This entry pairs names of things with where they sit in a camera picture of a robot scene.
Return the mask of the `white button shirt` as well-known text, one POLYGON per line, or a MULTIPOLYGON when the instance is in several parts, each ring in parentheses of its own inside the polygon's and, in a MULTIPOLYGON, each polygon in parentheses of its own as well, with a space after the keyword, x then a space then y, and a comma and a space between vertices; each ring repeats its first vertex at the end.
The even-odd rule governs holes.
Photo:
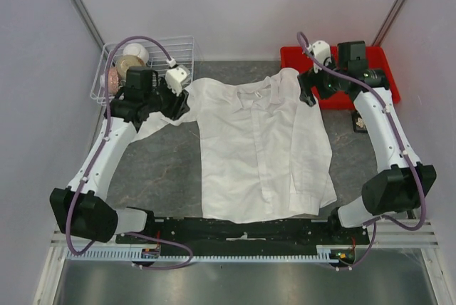
POLYGON ((317 105, 302 102, 298 72, 238 86, 211 78, 188 87, 202 165, 202 214, 235 223, 317 215, 336 201, 332 149, 317 105))

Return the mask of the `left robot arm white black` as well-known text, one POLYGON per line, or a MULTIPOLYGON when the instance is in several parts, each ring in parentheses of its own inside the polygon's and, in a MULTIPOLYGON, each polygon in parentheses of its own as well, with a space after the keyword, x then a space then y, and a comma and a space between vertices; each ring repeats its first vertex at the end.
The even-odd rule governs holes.
POLYGON ((157 227, 147 220, 147 211, 115 210, 105 200, 118 163, 143 123, 153 114, 177 120, 189 111, 184 90, 189 79, 190 71, 183 65, 168 69, 163 77, 147 67, 128 69, 125 85, 110 99, 100 135, 85 162, 67 187, 51 193, 58 227, 68 238, 108 242, 131 232, 141 243, 154 240, 157 227))

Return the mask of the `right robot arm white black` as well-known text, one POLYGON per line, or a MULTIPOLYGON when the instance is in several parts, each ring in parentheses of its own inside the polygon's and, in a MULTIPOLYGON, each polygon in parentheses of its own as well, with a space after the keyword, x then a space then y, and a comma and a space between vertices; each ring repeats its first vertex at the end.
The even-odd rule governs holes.
POLYGON ((325 41, 309 43, 299 32, 298 42, 313 66, 298 77, 301 101, 314 106, 338 92, 352 101, 366 126, 374 149, 378 173, 367 181, 361 196, 332 211, 326 225, 327 237, 345 242, 353 227, 368 226, 380 219, 397 224, 394 213, 420 210, 419 222, 403 224, 408 231, 423 226, 425 197, 437 178, 433 165, 425 165, 411 148, 398 120, 390 82, 381 68, 369 68, 366 45, 362 41, 343 42, 334 58, 325 41))

